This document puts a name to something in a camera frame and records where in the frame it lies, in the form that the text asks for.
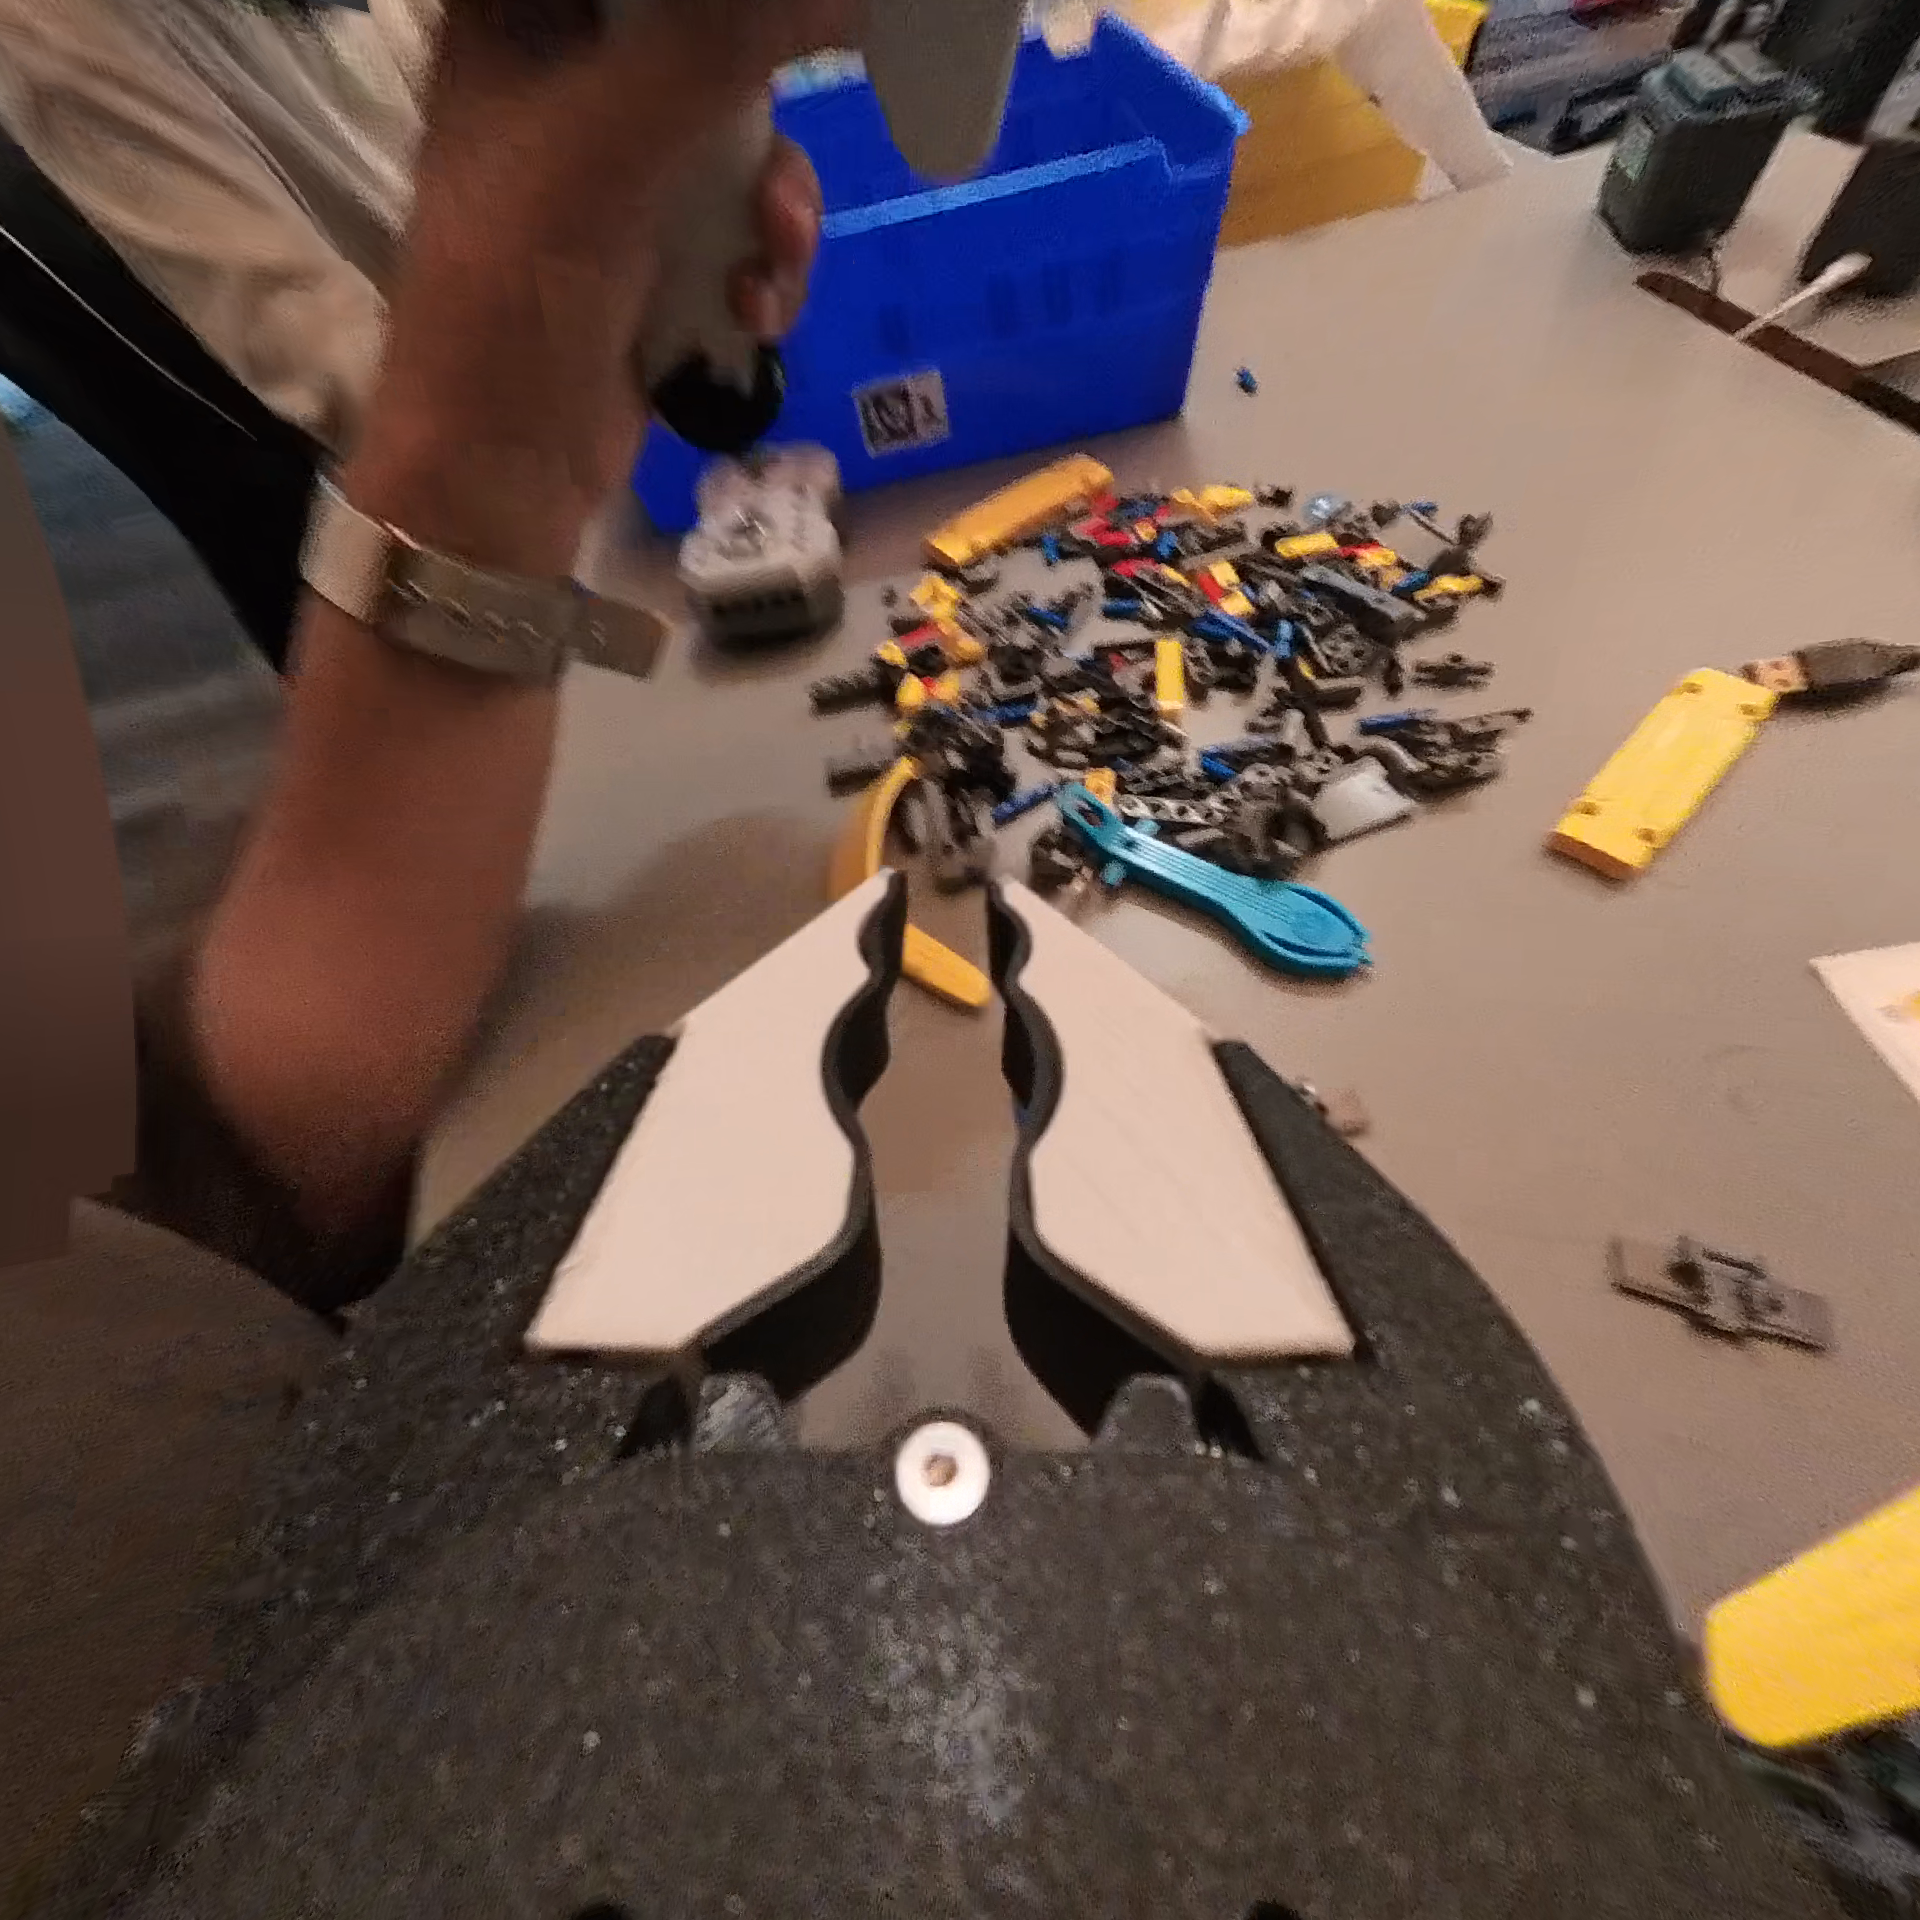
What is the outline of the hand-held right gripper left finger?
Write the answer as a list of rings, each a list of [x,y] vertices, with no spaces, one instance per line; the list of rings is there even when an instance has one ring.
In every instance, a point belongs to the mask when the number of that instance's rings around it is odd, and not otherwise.
[[[613,1156],[525,1350],[763,1374],[804,1395],[875,1323],[875,1171],[906,879],[882,871],[708,995]]]

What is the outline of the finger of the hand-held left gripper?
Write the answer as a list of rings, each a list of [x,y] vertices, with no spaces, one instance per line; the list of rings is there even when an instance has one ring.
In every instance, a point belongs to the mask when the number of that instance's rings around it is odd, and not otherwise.
[[[1025,15],[1025,0],[862,6],[862,68],[917,177],[956,187],[994,158]]]

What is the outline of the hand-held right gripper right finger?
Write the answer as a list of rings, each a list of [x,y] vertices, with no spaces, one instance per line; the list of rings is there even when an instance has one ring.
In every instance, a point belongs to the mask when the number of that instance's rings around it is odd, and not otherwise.
[[[1096,1433],[1129,1377],[1354,1362],[1358,1328],[1284,1194],[1262,1099],[1289,1085],[1018,879],[984,901],[1014,1102],[1007,1332]]]

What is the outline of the pile of small toy bricks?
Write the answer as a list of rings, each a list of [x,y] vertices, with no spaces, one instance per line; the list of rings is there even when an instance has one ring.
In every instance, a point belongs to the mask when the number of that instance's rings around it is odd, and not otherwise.
[[[1284,486],[1133,491],[969,571],[887,580],[862,666],[813,716],[872,718],[831,758],[854,801],[917,763],[886,862],[944,891],[1028,834],[1034,888],[1088,855],[1053,816],[1084,782],[1127,825],[1229,876],[1297,879],[1338,845],[1492,788],[1528,707],[1452,626],[1505,591],[1492,512]]]

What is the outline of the grey toy track link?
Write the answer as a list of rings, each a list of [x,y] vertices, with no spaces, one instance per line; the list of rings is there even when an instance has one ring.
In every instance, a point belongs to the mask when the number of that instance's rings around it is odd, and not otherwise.
[[[1606,1240],[1606,1280],[1645,1305],[1667,1305],[1695,1332],[1732,1345],[1791,1345],[1830,1353],[1834,1318],[1828,1300],[1783,1285],[1764,1260],[1669,1240]]]

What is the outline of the person's left forearm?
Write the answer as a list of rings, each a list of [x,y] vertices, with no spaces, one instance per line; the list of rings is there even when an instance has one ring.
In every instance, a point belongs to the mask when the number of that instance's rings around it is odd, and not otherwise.
[[[313,1314],[386,1285],[516,939],[554,740],[558,676],[474,671],[303,595],[269,788],[136,998],[112,1206]]]

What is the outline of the person's left hand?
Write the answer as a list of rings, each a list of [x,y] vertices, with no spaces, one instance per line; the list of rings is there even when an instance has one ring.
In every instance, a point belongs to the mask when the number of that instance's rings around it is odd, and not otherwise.
[[[630,475],[661,201],[854,6],[444,6],[386,358],[338,475],[417,546],[562,580]]]

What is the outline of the blue plastic bin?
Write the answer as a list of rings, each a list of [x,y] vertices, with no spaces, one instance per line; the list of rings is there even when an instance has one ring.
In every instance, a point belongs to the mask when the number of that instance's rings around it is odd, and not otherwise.
[[[763,88],[823,195],[770,449],[819,442],[867,494],[1185,411],[1250,119],[1115,9],[1084,23],[1025,24],[959,181],[909,170],[854,51]]]

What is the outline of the grey toy battery box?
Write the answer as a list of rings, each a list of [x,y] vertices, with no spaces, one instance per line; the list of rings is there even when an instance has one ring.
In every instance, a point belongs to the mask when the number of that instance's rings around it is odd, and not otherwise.
[[[815,640],[845,604],[841,471],[823,442],[716,455],[692,491],[679,580],[721,648]]]

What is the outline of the blue brick separator tool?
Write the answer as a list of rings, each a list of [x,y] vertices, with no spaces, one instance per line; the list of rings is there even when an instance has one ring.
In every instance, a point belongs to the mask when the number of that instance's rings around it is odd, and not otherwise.
[[[1294,879],[1229,876],[1158,834],[1133,831],[1120,813],[1096,801],[1084,782],[1053,789],[1059,822],[1093,855],[1107,888],[1148,888],[1217,932],[1250,955],[1317,982],[1351,982],[1373,966],[1372,932],[1327,891]]]

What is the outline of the yellow toy wedge piece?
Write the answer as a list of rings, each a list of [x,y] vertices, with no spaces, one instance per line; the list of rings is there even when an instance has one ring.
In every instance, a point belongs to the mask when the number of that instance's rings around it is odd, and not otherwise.
[[[903,932],[903,976],[956,1011],[984,1011],[994,1001],[991,974],[915,921]]]

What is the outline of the long yellow toy panel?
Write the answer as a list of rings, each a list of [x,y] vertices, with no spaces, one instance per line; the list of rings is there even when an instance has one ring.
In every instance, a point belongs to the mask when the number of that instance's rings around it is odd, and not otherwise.
[[[1036,533],[1093,514],[1093,502],[1107,491],[1112,471],[1103,462],[1088,453],[1051,462],[931,527],[923,557],[935,571],[969,571]]]

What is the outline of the yellow curved toy piece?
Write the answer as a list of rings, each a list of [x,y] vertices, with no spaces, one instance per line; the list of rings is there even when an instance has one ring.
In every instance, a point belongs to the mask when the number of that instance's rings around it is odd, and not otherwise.
[[[915,758],[899,758],[872,788],[862,788],[831,855],[831,901],[859,891],[886,871],[899,803],[917,782],[917,772],[923,770]]]

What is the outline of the yellow box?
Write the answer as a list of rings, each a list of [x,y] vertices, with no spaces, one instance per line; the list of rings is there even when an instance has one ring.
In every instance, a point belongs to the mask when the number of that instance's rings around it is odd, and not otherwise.
[[[1416,199],[1427,158],[1334,61],[1238,74],[1223,88],[1250,114],[1250,130],[1237,148],[1217,248]]]

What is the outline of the silver wrist watch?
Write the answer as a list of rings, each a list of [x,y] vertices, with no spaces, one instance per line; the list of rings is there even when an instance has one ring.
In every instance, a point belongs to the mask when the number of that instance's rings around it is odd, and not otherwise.
[[[393,651],[512,686],[558,686],[570,666],[649,681],[668,617],[579,580],[490,571],[433,549],[319,477],[301,582]]]

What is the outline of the white paper wrapping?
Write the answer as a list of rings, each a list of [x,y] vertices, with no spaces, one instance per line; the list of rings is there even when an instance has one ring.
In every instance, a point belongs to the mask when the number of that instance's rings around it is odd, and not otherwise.
[[[1505,139],[1484,124],[1429,6],[1214,0],[1185,15],[1185,34],[1188,68],[1214,86],[1238,74],[1334,61],[1452,192],[1477,192],[1511,174]]]

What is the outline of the person's torso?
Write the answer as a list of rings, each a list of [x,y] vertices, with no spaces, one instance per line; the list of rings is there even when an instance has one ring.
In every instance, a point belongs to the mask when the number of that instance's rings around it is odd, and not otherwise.
[[[7,0],[3,380],[284,671],[313,477],[374,397],[444,6]]]

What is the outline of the yellow toy panel with holes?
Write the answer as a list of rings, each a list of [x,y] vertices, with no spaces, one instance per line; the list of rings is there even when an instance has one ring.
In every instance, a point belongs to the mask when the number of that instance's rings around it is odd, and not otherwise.
[[[1737,671],[1689,671],[1564,809],[1548,834],[1548,855],[1605,879],[1645,876],[1761,740],[1775,703],[1775,690]]]

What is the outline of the yellow sticker sheet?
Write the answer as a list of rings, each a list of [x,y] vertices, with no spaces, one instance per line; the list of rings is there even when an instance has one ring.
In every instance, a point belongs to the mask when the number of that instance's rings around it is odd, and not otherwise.
[[[1812,974],[1888,1061],[1904,1092],[1920,1095],[1920,944],[1813,955]]]

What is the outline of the black battery charging case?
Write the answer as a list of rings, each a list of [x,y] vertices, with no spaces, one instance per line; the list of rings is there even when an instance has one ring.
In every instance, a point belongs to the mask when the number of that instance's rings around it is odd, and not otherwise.
[[[1830,276],[1843,259],[1864,267],[1842,284],[1859,296],[1910,296],[1920,284],[1920,137],[1869,139],[1812,238],[1798,284]]]
[[[1690,254],[1751,199],[1813,88],[1751,42],[1689,48],[1645,74],[1597,181],[1625,254]]]

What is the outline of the yellow toy vehicle model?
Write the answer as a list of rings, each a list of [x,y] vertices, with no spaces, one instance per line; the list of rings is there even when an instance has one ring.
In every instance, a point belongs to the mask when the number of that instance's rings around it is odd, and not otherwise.
[[[1712,1713],[1847,1917],[1920,1912],[1920,1491],[1725,1596]]]

